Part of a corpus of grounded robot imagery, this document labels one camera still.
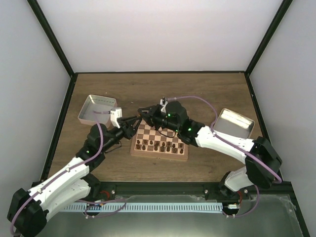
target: white wall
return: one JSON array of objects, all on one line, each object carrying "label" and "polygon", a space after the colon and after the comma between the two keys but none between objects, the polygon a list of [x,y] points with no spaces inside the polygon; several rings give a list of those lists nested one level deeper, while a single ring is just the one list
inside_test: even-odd
[{"label": "white wall", "polygon": [[251,75],[268,133],[316,236],[316,1],[293,1]]},{"label": "white wall", "polygon": [[0,236],[13,193],[38,181],[69,76],[26,0],[0,1]]},{"label": "white wall", "polygon": [[39,0],[75,72],[245,70],[281,0]]}]

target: black cable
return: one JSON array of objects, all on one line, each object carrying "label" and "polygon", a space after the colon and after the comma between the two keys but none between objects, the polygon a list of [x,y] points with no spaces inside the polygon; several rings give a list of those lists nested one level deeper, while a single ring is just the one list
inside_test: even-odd
[{"label": "black cable", "polygon": [[177,132],[174,133],[173,137],[170,137],[170,136],[167,136],[167,135],[164,135],[163,133],[161,133],[160,131],[158,131],[162,136],[165,136],[165,137],[168,137],[168,138],[174,138],[177,134]]},{"label": "black cable", "polygon": [[105,154],[106,153],[110,153],[110,152],[112,152],[112,151],[114,151],[114,150],[116,150],[116,149],[118,149],[118,148],[121,148],[122,147],[122,142],[121,141],[118,141],[119,142],[119,147],[115,147],[115,148],[113,148],[112,150],[110,150],[110,151],[108,151],[108,152],[104,152]]}]

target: silver tray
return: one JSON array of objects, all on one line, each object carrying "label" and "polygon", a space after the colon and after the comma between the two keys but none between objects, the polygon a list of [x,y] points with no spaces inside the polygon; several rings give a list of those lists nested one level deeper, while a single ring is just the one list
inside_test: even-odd
[{"label": "silver tray", "polygon": [[82,124],[95,125],[96,118],[100,123],[107,127],[111,125],[110,115],[101,114],[101,112],[110,111],[117,106],[117,100],[114,98],[89,95],[83,104],[83,107],[78,115],[78,119]]},{"label": "silver tray", "polygon": [[231,136],[249,138],[255,121],[234,111],[223,109],[214,124],[214,130]]}]

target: black metal frame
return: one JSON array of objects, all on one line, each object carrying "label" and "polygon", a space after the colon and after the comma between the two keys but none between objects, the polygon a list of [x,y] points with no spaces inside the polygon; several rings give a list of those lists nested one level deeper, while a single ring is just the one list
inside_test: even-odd
[{"label": "black metal frame", "polygon": [[[60,137],[60,133],[64,124],[64,120],[67,114],[68,106],[70,103],[70,99],[75,87],[75,83],[78,77],[78,73],[74,73],[69,61],[67,60],[66,55],[64,54],[55,34],[53,33],[43,11],[40,8],[37,0],[27,0],[30,7],[32,8],[35,16],[39,20],[42,28],[44,29],[47,37],[49,38],[51,44],[53,45],[57,55],[59,56],[61,62],[63,63],[65,69],[67,70],[70,76],[70,83],[67,89],[67,93],[65,96],[65,100],[62,106],[62,110],[57,122],[57,126],[54,132],[54,136],[51,142],[51,146],[48,151],[47,159],[45,162],[45,166],[43,169],[43,173],[41,176],[41,181],[48,178],[48,173],[53,161],[53,157],[55,155],[56,147],[58,144],[58,140]],[[260,108],[253,91],[251,81],[250,81],[250,74],[252,73],[253,69],[255,68],[256,64],[258,63],[261,55],[263,54],[265,48],[267,47],[270,39],[272,38],[274,32],[276,31],[278,25],[280,24],[283,16],[287,12],[288,8],[290,7],[293,0],[283,0],[282,4],[280,5],[276,15],[274,16],[269,28],[267,29],[258,49],[256,50],[249,66],[247,67],[246,71],[203,71],[203,72],[196,72],[196,71],[181,71],[181,72],[103,72],[108,74],[119,74],[119,73],[244,73],[246,82],[249,88],[249,92],[252,98],[252,102],[256,111],[256,115],[259,121],[259,125],[262,131],[262,134],[265,138],[269,140],[269,135],[265,126],[265,123],[262,118],[262,114],[260,112]],[[223,196],[218,193],[218,184],[219,183],[170,183],[170,182],[157,182],[157,183],[150,183],[150,182],[101,182],[101,186],[103,190],[114,191],[111,193],[111,196],[115,195],[122,195],[122,196],[134,196],[134,195],[195,195],[195,196],[203,196],[205,199],[216,199],[220,202],[230,202],[235,201],[236,197],[232,199],[223,199]],[[253,187],[248,187],[249,194],[256,194],[256,191]],[[301,209],[297,202],[295,193],[293,191],[292,185],[290,182],[283,182],[282,184],[273,185],[268,190],[260,190],[261,194],[268,194],[268,195],[289,195],[291,198],[292,203],[296,206],[296,216],[298,218],[301,230],[305,237],[309,237],[309,232],[306,227],[304,218],[302,216]]]}]

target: wooden chessboard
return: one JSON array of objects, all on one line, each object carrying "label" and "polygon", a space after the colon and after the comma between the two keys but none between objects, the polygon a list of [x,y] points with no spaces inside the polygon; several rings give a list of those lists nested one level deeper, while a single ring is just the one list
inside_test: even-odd
[{"label": "wooden chessboard", "polygon": [[[169,137],[175,135],[174,131],[166,128],[160,128],[159,131]],[[150,127],[142,120],[133,137],[130,153],[132,156],[187,160],[189,146],[177,136],[169,137],[161,135],[154,127]]]}]

